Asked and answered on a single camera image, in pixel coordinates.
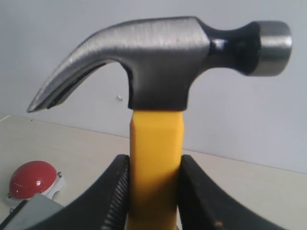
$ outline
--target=white wall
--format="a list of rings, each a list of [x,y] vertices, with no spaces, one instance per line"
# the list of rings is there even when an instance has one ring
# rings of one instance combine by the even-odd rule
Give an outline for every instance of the white wall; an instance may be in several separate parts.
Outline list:
[[[275,78],[225,69],[204,73],[190,90],[184,147],[307,173],[306,6],[305,0],[2,0],[0,112],[128,136],[128,84],[118,64],[101,68],[61,106],[30,115],[25,110],[62,59],[106,26],[179,15],[198,16],[219,29],[282,20],[294,36],[284,73]]]

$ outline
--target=yellow handle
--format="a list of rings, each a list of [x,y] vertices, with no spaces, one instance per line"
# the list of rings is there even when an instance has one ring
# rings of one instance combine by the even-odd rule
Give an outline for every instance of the yellow handle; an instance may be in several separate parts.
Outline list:
[[[134,111],[128,230],[176,228],[183,132],[182,112]]]

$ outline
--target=small white speck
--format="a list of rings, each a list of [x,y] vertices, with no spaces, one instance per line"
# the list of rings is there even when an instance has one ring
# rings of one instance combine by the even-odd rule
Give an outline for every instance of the small white speck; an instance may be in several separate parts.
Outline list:
[[[123,98],[120,96],[120,95],[117,95],[117,100],[119,100],[120,102],[122,102],[123,101]]]

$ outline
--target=red dome button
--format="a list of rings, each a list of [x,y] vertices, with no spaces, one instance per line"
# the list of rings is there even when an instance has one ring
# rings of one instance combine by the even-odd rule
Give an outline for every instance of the red dome button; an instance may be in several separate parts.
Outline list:
[[[20,166],[11,177],[10,196],[29,199],[49,189],[57,178],[56,169],[45,161],[30,161]]]

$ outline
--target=table surface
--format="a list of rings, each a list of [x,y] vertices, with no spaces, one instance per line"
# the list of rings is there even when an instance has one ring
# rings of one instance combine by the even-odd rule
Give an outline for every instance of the table surface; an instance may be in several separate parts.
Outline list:
[[[129,153],[129,139],[0,114],[0,221],[11,175],[23,163],[42,160],[67,181],[54,200],[69,204],[83,193],[118,154]],[[292,230],[305,230],[307,174],[183,150],[229,195],[254,212]]]

